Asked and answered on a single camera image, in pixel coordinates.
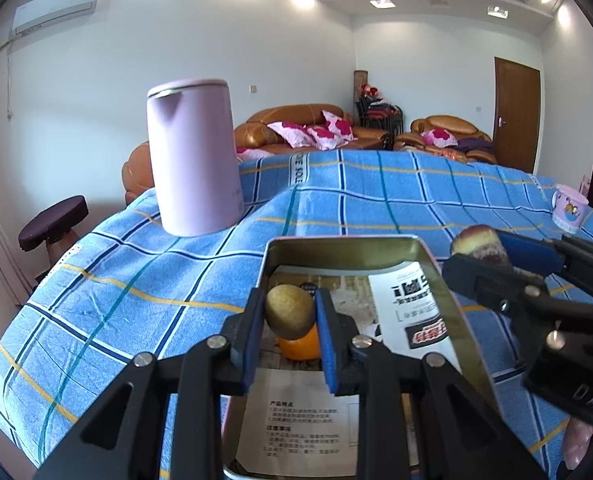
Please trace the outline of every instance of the white label on blanket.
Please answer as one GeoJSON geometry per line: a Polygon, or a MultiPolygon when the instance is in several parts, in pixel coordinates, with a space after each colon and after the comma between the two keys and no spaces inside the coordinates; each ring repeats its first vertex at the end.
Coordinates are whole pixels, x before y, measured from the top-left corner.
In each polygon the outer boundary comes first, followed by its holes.
{"type": "Polygon", "coordinates": [[[419,262],[393,272],[371,275],[369,280],[383,343],[392,352],[419,359],[429,352],[438,352],[461,370],[419,262]]]}
{"type": "Polygon", "coordinates": [[[310,176],[310,157],[307,153],[295,153],[290,157],[290,186],[303,184],[310,176]]]}
{"type": "Polygon", "coordinates": [[[334,397],[323,372],[258,368],[236,459],[256,474],[353,476],[358,440],[357,396],[334,397]]]}
{"type": "Polygon", "coordinates": [[[54,267],[52,267],[50,269],[50,271],[48,272],[48,275],[41,280],[41,283],[38,284],[37,288],[41,288],[43,285],[45,285],[48,282],[48,280],[52,276],[54,276],[54,274],[58,271],[58,269],[60,269],[61,266],[63,266],[63,264],[65,262],[67,262],[67,260],[70,259],[71,256],[74,256],[75,254],[77,254],[81,250],[82,247],[83,246],[81,244],[74,244],[67,251],[65,251],[65,254],[63,256],[61,256],[61,258],[57,261],[57,263],[54,265],[54,267]]]}

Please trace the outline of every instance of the stool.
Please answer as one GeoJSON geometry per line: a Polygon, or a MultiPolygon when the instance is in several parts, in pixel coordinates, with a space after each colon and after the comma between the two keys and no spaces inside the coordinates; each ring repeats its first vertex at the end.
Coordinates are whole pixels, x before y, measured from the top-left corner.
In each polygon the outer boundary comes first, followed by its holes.
{"type": "Polygon", "coordinates": [[[78,240],[72,229],[88,215],[85,197],[71,196],[36,215],[19,233],[19,246],[24,251],[36,249],[43,242],[48,247],[50,267],[78,240]]]}

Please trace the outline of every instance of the silver bolt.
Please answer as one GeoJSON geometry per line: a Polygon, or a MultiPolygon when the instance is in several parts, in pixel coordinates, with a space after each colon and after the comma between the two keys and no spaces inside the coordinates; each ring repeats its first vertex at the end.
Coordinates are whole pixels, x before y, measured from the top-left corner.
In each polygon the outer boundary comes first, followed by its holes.
{"type": "Polygon", "coordinates": [[[565,346],[565,337],[558,330],[552,330],[545,338],[545,343],[552,350],[560,350],[565,346]]]}
{"type": "Polygon", "coordinates": [[[227,339],[222,335],[213,335],[208,337],[208,346],[212,350],[217,350],[219,348],[223,348],[227,343],[227,339]]]}
{"type": "Polygon", "coordinates": [[[154,361],[154,356],[150,354],[150,352],[141,352],[141,354],[136,354],[133,359],[134,366],[138,368],[150,365],[152,361],[154,361]]]}
{"type": "Polygon", "coordinates": [[[355,335],[352,338],[352,344],[356,348],[368,348],[370,345],[372,345],[372,338],[369,335],[355,335]]]}
{"type": "Polygon", "coordinates": [[[527,285],[524,292],[531,298],[538,298],[541,295],[541,289],[534,285],[527,285]]]}
{"type": "Polygon", "coordinates": [[[446,363],[446,358],[441,354],[437,354],[436,352],[430,352],[428,355],[426,355],[425,361],[432,368],[441,368],[446,363]]]}

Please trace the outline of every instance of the blue towel fabric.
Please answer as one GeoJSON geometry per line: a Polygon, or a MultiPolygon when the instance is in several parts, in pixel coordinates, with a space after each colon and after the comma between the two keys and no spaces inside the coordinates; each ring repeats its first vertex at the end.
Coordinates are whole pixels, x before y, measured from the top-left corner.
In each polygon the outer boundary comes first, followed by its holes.
{"type": "MultiPolygon", "coordinates": [[[[561,237],[551,220],[554,182],[500,166],[338,150],[245,162],[240,173],[245,210],[237,225],[174,237],[161,227],[149,190],[83,238],[7,329],[0,341],[0,428],[33,463],[45,460],[135,354],[174,356],[218,333],[244,306],[274,237],[413,234],[439,262],[473,224],[561,237]]],[[[579,235],[593,240],[593,211],[579,235]]],[[[564,280],[547,282],[559,298],[593,301],[564,280]]],[[[567,415],[521,386],[509,324],[459,301],[507,424],[553,478],[567,415]]],[[[175,400],[162,478],[169,477],[175,400]]]]}

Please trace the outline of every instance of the pink floral pillow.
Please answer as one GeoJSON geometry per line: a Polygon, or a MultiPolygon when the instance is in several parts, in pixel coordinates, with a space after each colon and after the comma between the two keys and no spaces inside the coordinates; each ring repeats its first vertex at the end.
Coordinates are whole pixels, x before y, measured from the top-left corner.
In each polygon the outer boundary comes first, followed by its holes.
{"type": "Polygon", "coordinates": [[[345,140],[357,140],[352,133],[352,125],[348,121],[326,110],[322,110],[322,112],[329,131],[333,134],[340,135],[345,140]]]}
{"type": "Polygon", "coordinates": [[[308,133],[305,126],[279,122],[268,124],[268,128],[283,137],[292,148],[304,148],[317,145],[317,142],[313,139],[311,134],[308,133]]]}
{"type": "Polygon", "coordinates": [[[326,130],[323,126],[308,126],[307,132],[314,137],[317,148],[322,152],[345,146],[348,141],[338,134],[326,130]]]}
{"type": "Polygon", "coordinates": [[[423,132],[421,137],[423,137],[426,144],[431,144],[437,148],[448,148],[459,144],[457,138],[443,128],[434,128],[434,130],[423,132]]]}

